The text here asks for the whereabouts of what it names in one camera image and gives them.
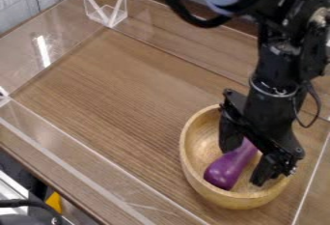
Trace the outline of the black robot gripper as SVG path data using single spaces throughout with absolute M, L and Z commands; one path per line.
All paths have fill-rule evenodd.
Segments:
M 262 153 L 250 182 L 262 186 L 269 179 L 290 176 L 306 152 L 293 131 L 307 89 L 295 82 L 277 86 L 267 79 L 251 77 L 244 95 L 223 91 L 219 104 L 219 148 L 231 152 L 247 138 Z

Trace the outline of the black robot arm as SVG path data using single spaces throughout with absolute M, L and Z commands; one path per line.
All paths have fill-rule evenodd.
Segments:
M 192 15 L 182 0 L 166 0 L 176 15 L 200 28 L 234 17 L 255 19 L 258 64 L 246 95 L 227 89 L 220 104 L 219 147 L 235 150 L 249 139 L 262 152 L 250 177 L 261 186 L 295 172 L 306 152 L 293 132 L 306 97 L 315 97 L 311 81 L 330 68 L 330 0 L 204 0 L 216 16 Z

